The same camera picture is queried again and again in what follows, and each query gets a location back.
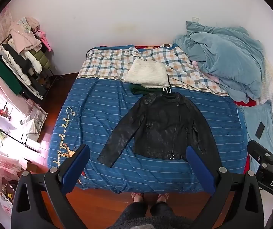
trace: person's leg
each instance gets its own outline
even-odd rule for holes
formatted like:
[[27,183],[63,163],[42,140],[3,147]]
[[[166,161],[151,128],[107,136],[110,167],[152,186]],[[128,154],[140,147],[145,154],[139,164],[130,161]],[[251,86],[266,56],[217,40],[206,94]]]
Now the person's leg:
[[157,203],[154,204],[150,209],[150,213],[152,216],[161,216],[161,215],[167,216],[167,217],[175,216],[171,207],[169,207],[166,204],[167,199],[168,199],[168,193],[159,195]]
[[115,224],[123,222],[125,220],[140,218],[146,216],[146,211],[148,205],[144,202],[142,195],[132,193],[133,203],[128,205],[119,218],[116,220]]

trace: bolt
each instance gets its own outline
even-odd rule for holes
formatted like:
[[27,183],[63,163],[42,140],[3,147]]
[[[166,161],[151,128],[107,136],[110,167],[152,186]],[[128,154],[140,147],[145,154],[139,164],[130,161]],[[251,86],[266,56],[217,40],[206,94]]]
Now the bolt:
[[58,170],[57,167],[52,167],[52,168],[50,168],[50,172],[51,172],[51,173],[55,173],[57,170]]
[[219,171],[220,171],[221,173],[225,173],[225,172],[227,172],[227,169],[224,168],[224,167],[220,167],[220,168],[219,168]]
[[29,174],[29,172],[26,170],[26,171],[23,171],[23,173],[22,173],[22,175],[24,176],[24,177],[26,177],[27,175]]
[[249,174],[249,176],[254,176],[254,172],[253,171],[251,171],[251,170],[248,170],[248,174]]

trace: white fluffy garment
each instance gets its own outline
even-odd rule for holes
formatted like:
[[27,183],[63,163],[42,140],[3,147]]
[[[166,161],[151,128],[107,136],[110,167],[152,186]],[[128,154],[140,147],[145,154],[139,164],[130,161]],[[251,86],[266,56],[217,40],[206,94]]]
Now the white fluffy garment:
[[124,77],[124,81],[141,84],[148,89],[168,87],[165,64],[139,58],[134,60],[130,70]]

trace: pink doll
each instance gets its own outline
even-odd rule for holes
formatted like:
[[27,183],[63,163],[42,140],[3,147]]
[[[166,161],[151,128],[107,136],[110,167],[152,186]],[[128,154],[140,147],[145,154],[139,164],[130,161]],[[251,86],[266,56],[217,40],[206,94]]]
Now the pink doll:
[[45,46],[48,48],[49,52],[52,50],[52,48],[50,47],[46,36],[46,33],[44,31],[41,30],[37,30],[35,32],[35,35],[45,44]]

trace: foot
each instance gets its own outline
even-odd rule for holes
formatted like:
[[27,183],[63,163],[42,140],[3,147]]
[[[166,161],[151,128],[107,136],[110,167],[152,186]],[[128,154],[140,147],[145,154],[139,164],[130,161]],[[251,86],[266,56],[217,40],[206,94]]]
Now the foot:
[[157,197],[157,203],[158,202],[166,202],[169,197],[169,193],[159,194]]
[[144,200],[141,193],[131,192],[131,196],[133,198],[133,202],[142,202]]

